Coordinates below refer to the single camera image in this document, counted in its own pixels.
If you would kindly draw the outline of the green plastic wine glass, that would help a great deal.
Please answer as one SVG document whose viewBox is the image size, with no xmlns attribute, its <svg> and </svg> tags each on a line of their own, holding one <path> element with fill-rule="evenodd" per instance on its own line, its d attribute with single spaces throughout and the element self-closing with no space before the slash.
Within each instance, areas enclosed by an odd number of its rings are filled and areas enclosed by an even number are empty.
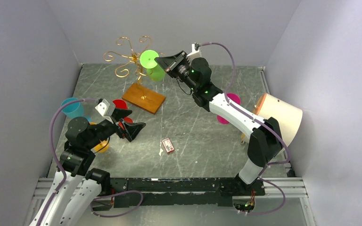
<svg viewBox="0 0 362 226">
<path fill-rule="evenodd" d="M 161 81 L 165 77 L 165 71 L 155 61 L 159 54 L 154 50 L 145 50 L 140 55 L 140 64 L 147 71 L 147 76 L 152 81 Z"/>
</svg>

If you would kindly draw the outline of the red plastic wine glass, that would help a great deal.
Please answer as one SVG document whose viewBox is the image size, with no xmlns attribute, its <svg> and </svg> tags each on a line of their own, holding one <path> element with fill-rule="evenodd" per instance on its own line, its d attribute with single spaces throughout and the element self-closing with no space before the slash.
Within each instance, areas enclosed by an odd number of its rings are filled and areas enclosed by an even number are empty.
<svg viewBox="0 0 362 226">
<path fill-rule="evenodd" d="M 115 99 L 112 101 L 115 105 L 115 108 L 122 108 L 122 109 L 128 109 L 127 103 L 122 99 Z M 133 120 L 128 116 L 126 118 L 123 118 L 125 122 L 133 123 Z"/>
</svg>

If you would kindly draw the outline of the orange plastic wine glass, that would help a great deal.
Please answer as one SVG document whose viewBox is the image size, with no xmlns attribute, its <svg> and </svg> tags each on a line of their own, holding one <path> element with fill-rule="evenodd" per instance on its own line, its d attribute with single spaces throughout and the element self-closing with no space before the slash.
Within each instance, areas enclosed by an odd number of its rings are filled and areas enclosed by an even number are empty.
<svg viewBox="0 0 362 226">
<path fill-rule="evenodd" d="M 93 153 L 104 153 L 109 149 L 110 137 L 93 147 Z"/>
</svg>

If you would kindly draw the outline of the blue plastic wine glass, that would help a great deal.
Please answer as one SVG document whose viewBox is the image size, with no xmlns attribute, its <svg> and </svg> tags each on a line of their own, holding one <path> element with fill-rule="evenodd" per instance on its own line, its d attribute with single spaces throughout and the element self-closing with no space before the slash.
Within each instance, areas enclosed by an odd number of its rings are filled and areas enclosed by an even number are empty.
<svg viewBox="0 0 362 226">
<path fill-rule="evenodd" d="M 82 102 L 76 102 L 73 104 L 70 104 L 62 109 L 62 112 L 69 118 L 73 119 L 76 117 L 84 117 L 88 120 L 88 122 L 91 122 L 91 118 L 89 116 L 86 116 L 84 114 L 84 108 L 82 105 Z"/>
</svg>

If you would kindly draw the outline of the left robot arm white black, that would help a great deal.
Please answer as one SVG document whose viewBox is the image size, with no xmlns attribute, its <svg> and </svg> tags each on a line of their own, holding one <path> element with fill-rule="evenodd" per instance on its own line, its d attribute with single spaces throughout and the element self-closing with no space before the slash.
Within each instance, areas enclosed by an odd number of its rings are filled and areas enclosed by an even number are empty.
<svg viewBox="0 0 362 226">
<path fill-rule="evenodd" d="M 95 198 L 113 195 L 109 172 L 90 168 L 96 157 L 92 149 L 114 134 L 133 141 L 146 124 L 124 121 L 131 113 L 115 109 L 97 124 L 83 116 L 71 119 L 64 151 L 56 158 L 57 171 L 51 188 L 30 223 L 32 226 L 74 226 Z"/>
</svg>

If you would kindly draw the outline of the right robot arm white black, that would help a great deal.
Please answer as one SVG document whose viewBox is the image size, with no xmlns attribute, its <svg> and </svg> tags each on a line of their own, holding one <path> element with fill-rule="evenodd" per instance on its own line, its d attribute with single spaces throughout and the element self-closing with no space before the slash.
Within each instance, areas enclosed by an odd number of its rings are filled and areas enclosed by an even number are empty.
<svg viewBox="0 0 362 226">
<path fill-rule="evenodd" d="M 248 194 L 254 188 L 253 182 L 283 148 L 279 122 L 273 117 L 259 117 L 229 99 L 211 82 L 212 70 L 202 57 L 189 60 L 186 53 L 181 51 L 173 56 L 156 57 L 155 62 L 170 77 L 190 88 L 198 106 L 224 118 L 249 136 L 248 160 L 237 174 L 235 183 L 239 194 Z"/>
</svg>

